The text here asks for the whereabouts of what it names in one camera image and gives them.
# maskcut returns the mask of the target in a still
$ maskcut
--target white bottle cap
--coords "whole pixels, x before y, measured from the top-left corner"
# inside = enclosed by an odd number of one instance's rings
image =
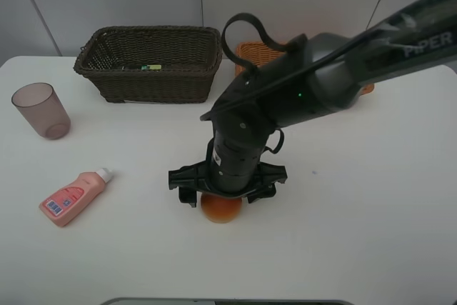
[[[113,178],[113,172],[107,168],[100,168],[96,173],[105,181],[105,184]]]

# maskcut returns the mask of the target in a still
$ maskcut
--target plastic cup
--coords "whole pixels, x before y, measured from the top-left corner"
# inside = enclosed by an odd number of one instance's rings
[[[50,84],[24,86],[13,94],[11,102],[41,137],[60,139],[70,130],[70,118]]]

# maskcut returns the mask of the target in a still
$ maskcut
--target lotion bottle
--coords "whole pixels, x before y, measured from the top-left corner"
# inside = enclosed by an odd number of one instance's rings
[[[106,168],[81,173],[71,184],[41,202],[39,208],[55,225],[65,226],[105,189],[112,177]]]

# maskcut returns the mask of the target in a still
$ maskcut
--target wicker basket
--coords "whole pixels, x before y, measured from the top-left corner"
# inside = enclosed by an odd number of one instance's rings
[[[87,42],[74,71],[111,103],[202,103],[221,63],[221,36],[196,26],[110,26]],[[158,70],[142,70],[154,65]]]
[[[282,54],[284,53],[268,48],[263,42],[243,42],[236,47],[236,55],[249,60],[256,66],[263,66]],[[242,66],[235,65],[235,76],[238,76],[243,70]],[[371,93],[373,90],[374,84],[367,85],[363,88],[362,95]]]

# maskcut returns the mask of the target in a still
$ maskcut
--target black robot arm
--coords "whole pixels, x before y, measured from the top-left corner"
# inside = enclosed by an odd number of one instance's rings
[[[226,28],[234,21],[254,25],[262,41],[284,54],[262,67],[236,56],[227,46]],[[363,86],[426,69],[457,56],[457,0],[419,0],[375,27],[347,39],[319,34],[279,44],[251,14],[232,17],[222,32],[226,56],[245,71],[233,80],[210,112],[214,138],[206,159],[169,172],[169,188],[179,187],[181,202],[196,205],[196,192],[251,203],[276,193],[286,170],[260,162],[278,152],[281,128],[351,107]],[[266,147],[279,130],[277,149]]]

